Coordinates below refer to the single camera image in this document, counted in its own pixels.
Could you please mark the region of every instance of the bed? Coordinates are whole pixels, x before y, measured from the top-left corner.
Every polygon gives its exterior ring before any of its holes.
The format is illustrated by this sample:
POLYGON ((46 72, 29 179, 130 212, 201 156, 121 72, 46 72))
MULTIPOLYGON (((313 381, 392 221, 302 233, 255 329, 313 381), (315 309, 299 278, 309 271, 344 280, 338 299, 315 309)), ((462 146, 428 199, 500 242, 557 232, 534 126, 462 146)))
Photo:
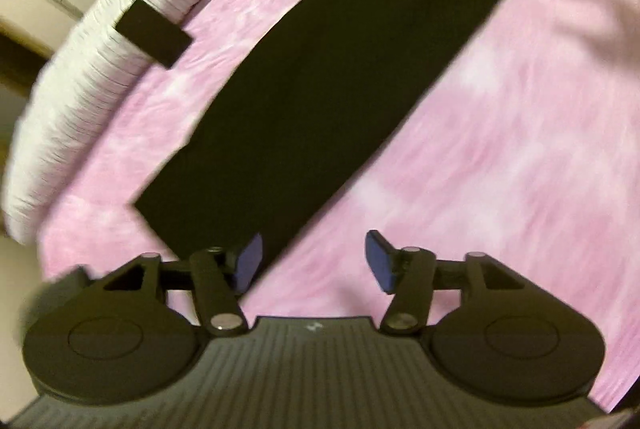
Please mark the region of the bed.
MULTIPOLYGON (((101 73, 107 96, 89 92, 97 111, 79 114, 89 104, 63 76, 88 44, 114 40, 96 32, 130 2, 105 11, 114 1, 98 1, 43 70, 14 137, 7 229, 37 241, 48 279, 76 265, 102 275, 143 252, 172 259, 130 203, 299 0, 171 0, 164 13, 192 46, 166 70, 118 43, 124 75, 101 73), (92 127, 74 126, 78 114, 92 127)), ((502 0, 388 146, 244 298, 249 319, 379 321, 389 298, 366 265, 369 229, 446 259, 481 250, 596 323, 607 356, 591 396, 612 409, 640 375, 639 85, 640 0, 502 0)), ((193 318, 185 296, 172 305, 193 318)), ((455 306, 439 292, 431 321, 455 306)))

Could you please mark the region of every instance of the black clamp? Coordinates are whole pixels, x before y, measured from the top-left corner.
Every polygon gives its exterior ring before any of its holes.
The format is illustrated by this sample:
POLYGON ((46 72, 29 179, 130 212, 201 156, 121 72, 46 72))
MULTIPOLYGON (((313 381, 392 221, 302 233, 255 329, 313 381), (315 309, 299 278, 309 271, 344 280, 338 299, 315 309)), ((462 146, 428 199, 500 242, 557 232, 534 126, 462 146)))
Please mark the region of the black clamp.
POLYGON ((395 249, 377 231, 366 252, 380 288, 395 294, 380 330, 416 337, 463 388, 517 405, 590 390, 605 353, 598 329, 496 259, 469 252, 465 261, 437 261, 429 250, 395 249), (427 326, 434 291, 455 289, 460 307, 427 326))
POLYGON ((26 333, 22 353, 36 389, 92 405, 162 389, 191 369, 212 338, 248 331, 238 297, 261 257, 257 236, 242 250, 201 250, 187 261, 142 254, 88 282, 26 333), (193 293, 200 326, 166 306, 169 290, 193 293))

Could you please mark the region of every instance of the ribbed black surface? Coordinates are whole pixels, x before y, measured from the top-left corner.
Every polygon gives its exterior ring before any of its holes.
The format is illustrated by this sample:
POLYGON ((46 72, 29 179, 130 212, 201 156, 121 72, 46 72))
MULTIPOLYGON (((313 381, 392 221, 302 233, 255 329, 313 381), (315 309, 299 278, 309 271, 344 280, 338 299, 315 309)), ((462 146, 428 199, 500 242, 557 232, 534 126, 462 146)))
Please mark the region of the ribbed black surface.
POLYGON ((40 398, 12 429, 576 429, 602 414, 588 399, 524 409, 443 379, 420 346, 369 319, 263 318, 211 343, 158 395, 116 407, 40 398))

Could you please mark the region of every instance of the black plastic device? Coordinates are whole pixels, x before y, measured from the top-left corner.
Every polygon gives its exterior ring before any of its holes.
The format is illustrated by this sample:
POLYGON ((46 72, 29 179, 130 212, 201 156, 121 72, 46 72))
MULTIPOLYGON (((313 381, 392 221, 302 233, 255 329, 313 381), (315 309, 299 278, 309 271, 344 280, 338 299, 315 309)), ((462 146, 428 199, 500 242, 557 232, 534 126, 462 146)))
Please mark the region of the black plastic device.
POLYGON ((369 317, 250 327, 238 298, 259 236, 188 261, 143 254, 95 281, 77 268, 25 333, 40 396, 8 427, 577 429, 604 414, 588 398, 604 340, 567 304, 484 253, 442 261, 377 231, 365 249, 393 295, 379 327, 369 317), (199 326, 166 306, 171 289, 192 291, 199 326), (460 307, 427 325, 444 289, 460 290, 460 307))

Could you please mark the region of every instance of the bed mattress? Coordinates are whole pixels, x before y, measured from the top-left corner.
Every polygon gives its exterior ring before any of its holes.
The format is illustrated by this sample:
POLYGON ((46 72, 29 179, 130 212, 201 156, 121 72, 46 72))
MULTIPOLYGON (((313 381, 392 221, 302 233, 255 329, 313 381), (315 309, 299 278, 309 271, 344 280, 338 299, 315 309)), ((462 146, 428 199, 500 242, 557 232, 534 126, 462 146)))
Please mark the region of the bed mattress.
MULTIPOLYGON (((194 43, 152 66, 40 229, 48 278, 172 254, 131 202, 299 0, 203 0, 194 43)), ((378 229, 442 259, 482 251, 592 319, 612 408, 640 375, 640 0, 502 0, 391 142, 244 298, 257 315, 380 320, 364 258, 378 229)), ((173 305, 190 316, 184 297, 173 305)), ((456 306, 438 292, 431 321, 456 306)))

